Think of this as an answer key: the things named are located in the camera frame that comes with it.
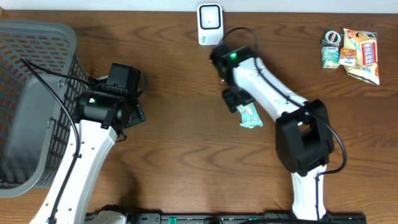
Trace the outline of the teal Kleenex tissue pack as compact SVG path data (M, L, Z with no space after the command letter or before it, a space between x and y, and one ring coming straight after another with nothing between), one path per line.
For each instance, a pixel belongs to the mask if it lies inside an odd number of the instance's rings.
M322 67L323 68L338 68L340 52L338 47L323 47L322 48Z

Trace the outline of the orange tissue pack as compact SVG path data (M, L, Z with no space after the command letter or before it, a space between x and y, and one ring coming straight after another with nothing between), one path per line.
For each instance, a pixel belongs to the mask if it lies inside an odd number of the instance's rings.
M340 65L353 67L357 61L357 50L342 48L340 50L340 57L338 63Z

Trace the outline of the yellow wet wipes pack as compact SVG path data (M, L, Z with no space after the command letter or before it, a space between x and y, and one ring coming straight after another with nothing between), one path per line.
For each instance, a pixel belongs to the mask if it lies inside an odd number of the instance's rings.
M346 28L343 31L343 47L356 51L356 62L354 65L345 65L347 74L379 86L377 33Z

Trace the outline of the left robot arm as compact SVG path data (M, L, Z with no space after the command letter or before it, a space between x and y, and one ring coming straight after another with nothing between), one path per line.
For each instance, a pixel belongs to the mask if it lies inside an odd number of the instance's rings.
M67 116L71 134L49 193L32 223L84 223L103 162L124 130L145 121L138 98L144 74L113 63L109 75L91 79Z

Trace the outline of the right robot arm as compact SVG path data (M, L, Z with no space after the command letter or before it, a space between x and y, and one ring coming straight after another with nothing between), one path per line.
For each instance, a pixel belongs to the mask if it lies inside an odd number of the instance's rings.
M322 220L326 209L320 173L334 150L326 106L288 89L249 47L231 50L221 44L213 48L210 60L228 85L222 96L231 112L256 101L275 122L277 156L292 176L293 215Z

